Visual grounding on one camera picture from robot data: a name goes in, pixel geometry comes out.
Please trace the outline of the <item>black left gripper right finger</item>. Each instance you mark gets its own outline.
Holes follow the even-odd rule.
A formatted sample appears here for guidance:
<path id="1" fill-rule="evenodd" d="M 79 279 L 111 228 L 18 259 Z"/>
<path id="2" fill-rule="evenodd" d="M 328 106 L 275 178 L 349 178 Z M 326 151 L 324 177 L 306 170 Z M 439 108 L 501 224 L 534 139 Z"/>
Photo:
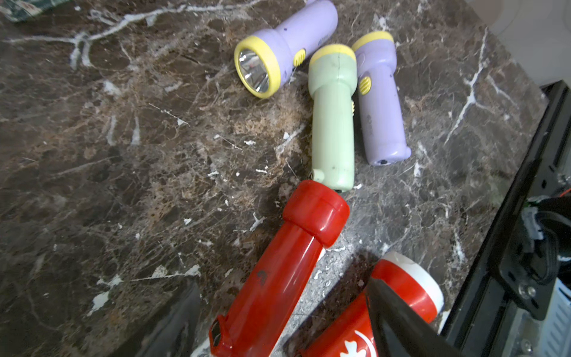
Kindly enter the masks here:
<path id="1" fill-rule="evenodd" d="M 371 278 L 367 310 L 380 356 L 446 357 L 461 353 L 421 319 L 384 281 Z"/>

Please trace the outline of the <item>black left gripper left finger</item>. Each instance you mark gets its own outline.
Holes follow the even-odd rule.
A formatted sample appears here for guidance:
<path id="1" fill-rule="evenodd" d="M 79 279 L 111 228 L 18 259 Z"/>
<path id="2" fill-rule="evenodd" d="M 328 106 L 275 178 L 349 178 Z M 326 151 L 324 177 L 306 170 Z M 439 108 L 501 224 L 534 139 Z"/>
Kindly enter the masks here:
<path id="1" fill-rule="evenodd" d="M 200 316 L 200 289 L 184 281 L 135 334 L 111 356 L 189 356 Z"/>

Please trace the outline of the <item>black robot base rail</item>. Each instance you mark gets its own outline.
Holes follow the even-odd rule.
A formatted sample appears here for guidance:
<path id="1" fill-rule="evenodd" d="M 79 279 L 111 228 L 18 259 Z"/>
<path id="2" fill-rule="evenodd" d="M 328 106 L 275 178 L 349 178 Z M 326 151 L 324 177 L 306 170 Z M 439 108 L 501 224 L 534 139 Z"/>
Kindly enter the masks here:
<path id="1" fill-rule="evenodd" d="M 570 354 L 570 85 L 544 117 L 440 334 L 463 356 Z"/>

